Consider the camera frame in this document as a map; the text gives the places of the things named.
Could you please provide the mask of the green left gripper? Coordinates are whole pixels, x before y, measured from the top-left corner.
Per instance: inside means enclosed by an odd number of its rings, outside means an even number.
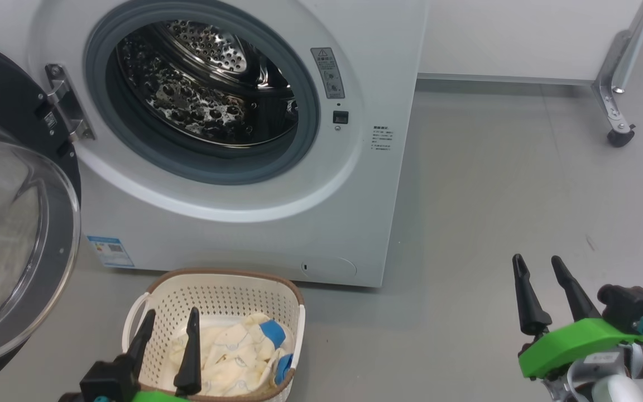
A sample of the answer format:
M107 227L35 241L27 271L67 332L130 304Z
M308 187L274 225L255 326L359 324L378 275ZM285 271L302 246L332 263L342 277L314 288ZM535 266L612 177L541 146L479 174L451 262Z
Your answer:
M145 349L151 339L156 311L150 309L146 312L141 321L140 328L137 330L132 342L123 354L132 372L140 372L145 356ZM200 313L198 308L190 310L189 320L186 326L186 335L188 336L185 351L181 360L181 366L174 379L176 387L175 394L167 394L162 391L139 391L133 397L132 402L188 402L191 395L196 395L201 391L201 343L200 343Z

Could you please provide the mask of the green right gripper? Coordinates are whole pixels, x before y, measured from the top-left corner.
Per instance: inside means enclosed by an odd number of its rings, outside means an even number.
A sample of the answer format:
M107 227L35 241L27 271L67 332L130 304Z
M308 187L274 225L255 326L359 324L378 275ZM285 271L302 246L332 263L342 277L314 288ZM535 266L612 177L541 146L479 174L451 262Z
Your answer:
M594 303L559 255L551 258L557 282L574 322L547 332L550 315L541 307L521 254L512 258L520 330L541 336L519 354L521 374L539 380L551 401L643 401L643 392L625 364L625 353L643 336L604 322Z

